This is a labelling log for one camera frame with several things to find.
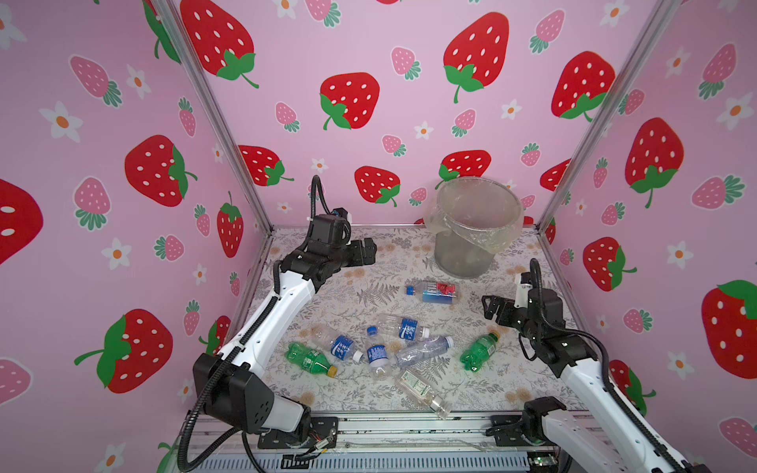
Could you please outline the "Fiji bottle red flower label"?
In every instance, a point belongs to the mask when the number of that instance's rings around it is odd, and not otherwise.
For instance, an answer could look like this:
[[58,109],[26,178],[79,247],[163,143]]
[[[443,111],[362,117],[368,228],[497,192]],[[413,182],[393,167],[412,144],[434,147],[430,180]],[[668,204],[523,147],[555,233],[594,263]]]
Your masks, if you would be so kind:
[[412,282],[406,295],[426,304],[453,305],[459,297],[457,285],[438,281]]

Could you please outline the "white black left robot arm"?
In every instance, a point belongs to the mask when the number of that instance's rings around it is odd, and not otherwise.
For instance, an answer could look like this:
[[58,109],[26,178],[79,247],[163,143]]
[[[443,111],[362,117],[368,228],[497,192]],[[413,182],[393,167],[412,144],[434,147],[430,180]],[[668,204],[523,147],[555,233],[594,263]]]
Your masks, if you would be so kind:
[[263,377],[288,327],[321,286],[344,267],[376,262],[371,238],[342,244],[297,248],[273,265],[273,288],[267,299],[215,355],[201,355],[193,366],[198,392],[190,419],[209,415],[247,434],[279,431],[303,441],[311,423],[310,408],[274,394]]

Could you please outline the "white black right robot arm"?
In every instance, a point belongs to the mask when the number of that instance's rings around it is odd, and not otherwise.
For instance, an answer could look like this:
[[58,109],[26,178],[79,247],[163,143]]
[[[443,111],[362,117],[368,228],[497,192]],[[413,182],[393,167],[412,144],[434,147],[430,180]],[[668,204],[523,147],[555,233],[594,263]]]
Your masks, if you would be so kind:
[[544,362],[580,398],[608,441],[584,428],[553,396],[526,402],[522,418],[495,424],[489,436],[521,437],[529,443],[553,443],[587,472],[708,472],[693,464],[658,434],[613,382],[604,348],[598,351],[579,330],[554,327],[536,313],[543,307],[534,291],[525,307],[514,300],[484,296],[486,319],[518,331]]

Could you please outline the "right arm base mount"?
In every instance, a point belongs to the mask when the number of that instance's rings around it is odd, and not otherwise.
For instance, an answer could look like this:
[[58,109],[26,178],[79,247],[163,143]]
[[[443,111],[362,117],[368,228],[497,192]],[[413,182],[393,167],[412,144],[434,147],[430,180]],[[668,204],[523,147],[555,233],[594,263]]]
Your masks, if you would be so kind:
[[520,416],[494,415],[492,425],[485,431],[486,437],[493,437],[498,447],[541,447],[554,445],[546,437],[544,419],[553,411],[565,411],[566,405],[554,396],[530,400],[524,404]]

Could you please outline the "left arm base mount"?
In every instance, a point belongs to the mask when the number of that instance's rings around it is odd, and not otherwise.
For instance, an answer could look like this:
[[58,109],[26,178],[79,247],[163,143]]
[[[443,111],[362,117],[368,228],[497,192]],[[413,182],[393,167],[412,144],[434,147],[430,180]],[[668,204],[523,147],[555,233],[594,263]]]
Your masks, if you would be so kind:
[[339,418],[315,415],[311,407],[276,397],[258,436],[259,449],[327,449],[335,447]]

